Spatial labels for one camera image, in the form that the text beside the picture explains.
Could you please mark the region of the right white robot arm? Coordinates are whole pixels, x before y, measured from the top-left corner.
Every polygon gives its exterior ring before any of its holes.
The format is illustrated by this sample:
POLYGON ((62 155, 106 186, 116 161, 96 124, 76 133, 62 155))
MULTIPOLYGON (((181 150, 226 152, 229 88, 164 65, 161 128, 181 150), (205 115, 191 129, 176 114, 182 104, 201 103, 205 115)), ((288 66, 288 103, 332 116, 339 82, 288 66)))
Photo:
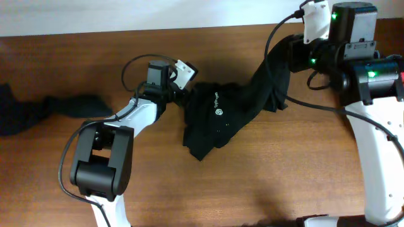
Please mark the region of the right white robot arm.
POLYGON ((364 178, 358 216, 304 217, 301 226, 403 225, 403 58, 380 56, 377 8, 367 2, 305 1, 303 36, 290 44, 293 72, 327 75, 353 130, 364 178))

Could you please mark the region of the black t-shirt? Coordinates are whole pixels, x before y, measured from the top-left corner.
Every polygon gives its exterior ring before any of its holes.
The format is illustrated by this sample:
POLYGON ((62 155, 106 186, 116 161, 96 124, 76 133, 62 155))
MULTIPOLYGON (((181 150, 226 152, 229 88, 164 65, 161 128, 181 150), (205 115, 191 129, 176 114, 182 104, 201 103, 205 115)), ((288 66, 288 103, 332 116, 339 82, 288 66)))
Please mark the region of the black t-shirt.
POLYGON ((184 106, 186 128, 182 145, 201 161, 213 149, 224 147, 239 130, 262 110, 276 112, 287 108, 285 95, 290 84, 287 60, 288 36, 279 41, 261 63, 251 80, 238 83, 196 83, 184 106))

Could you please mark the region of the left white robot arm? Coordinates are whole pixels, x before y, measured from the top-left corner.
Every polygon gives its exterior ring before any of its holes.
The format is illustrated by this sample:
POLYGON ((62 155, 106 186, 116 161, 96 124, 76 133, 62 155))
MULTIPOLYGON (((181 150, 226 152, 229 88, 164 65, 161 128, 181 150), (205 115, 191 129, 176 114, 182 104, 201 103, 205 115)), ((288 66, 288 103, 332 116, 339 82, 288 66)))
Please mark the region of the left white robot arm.
POLYGON ((98 226, 129 226, 124 204, 132 170, 135 137, 154 124, 166 105, 180 101, 198 70, 181 60, 150 61, 146 81, 128 104, 104 120, 85 122, 78 137, 69 179, 76 199, 91 205, 98 226))

